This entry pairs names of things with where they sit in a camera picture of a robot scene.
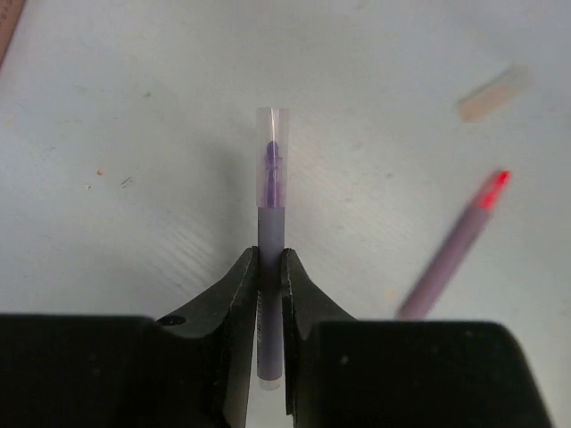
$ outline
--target white surface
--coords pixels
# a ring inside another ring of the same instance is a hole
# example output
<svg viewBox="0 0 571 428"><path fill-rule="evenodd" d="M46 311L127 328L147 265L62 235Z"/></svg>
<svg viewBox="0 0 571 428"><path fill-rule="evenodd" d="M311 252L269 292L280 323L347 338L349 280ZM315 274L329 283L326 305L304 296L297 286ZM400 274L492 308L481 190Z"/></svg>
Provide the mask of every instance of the white surface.
<svg viewBox="0 0 571 428"><path fill-rule="evenodd" d="M504 323L571 425L568 4L28 0L0 70L0 310L194 297L256 242L254 110L286 106L286 243L358 317L391 317L469 195L514 171L431 317ZM461 123L511 63L536 84ZM283 400L253 383L249 425L291 426Z"/></svg>

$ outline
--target clear plastic cap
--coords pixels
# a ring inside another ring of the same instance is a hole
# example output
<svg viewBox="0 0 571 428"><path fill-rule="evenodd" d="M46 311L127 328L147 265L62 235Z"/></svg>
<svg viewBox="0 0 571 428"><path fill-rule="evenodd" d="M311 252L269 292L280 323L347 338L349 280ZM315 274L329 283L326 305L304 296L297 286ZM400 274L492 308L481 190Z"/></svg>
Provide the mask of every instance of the clear plastic cap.
<svg viewBox="0 0 571 428"><path fill-rule="evenodd" d="M283 208L287 189L289 110L256 110L257 200L260 208Z"/></svg>

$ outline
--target purple marker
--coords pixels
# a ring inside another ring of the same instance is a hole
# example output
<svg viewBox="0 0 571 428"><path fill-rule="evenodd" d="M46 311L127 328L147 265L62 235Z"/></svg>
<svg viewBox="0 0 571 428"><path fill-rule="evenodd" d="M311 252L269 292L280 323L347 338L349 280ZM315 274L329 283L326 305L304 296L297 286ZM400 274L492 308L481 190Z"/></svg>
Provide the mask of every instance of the purple marker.
<svg viewBox="0 0 571 428"><path fill-rule="evenodd" d="M500 171L485 184L402 304L396 319L402 321L423 319L432 309L472 244L484 231L510 177L509 171Z"/></svg>
<svg viewBox="0 0 571 428"><path fill-rule="evenodd" d="M286 228L288 121L287 109L261 108L256 111L260 248L258 377L265 390L274 390L279 386L284 365L280 265Z"/></svg>

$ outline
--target red marker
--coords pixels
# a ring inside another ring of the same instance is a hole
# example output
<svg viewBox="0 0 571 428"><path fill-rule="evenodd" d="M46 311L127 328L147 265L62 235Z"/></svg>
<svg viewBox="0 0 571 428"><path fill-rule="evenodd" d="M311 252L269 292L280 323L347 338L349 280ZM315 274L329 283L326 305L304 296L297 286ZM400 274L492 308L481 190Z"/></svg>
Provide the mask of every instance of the red marker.
<svg viewBox="0 0 571 428"><path fill-rule="evenodd" d="M486 183L402 304L397 319L422 319L432 309L470 247L484 230L510 178L511 172L501 171Z"/></svg>

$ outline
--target red speck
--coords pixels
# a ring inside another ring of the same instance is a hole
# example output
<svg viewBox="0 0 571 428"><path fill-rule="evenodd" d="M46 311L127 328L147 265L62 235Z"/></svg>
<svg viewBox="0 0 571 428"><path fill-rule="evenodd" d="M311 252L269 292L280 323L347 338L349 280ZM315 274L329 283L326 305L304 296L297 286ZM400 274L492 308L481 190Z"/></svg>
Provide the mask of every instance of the red speck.
<svg viewBox="0 0 571 428"><path fill-rule="evenodd" d="M490 189L484 194L484 197L480 201L480 207L488 211L493 210L496 202L500 199L501 192L508 185L510 178L510 171L502 171L498 174L490 185Z"/></svg>

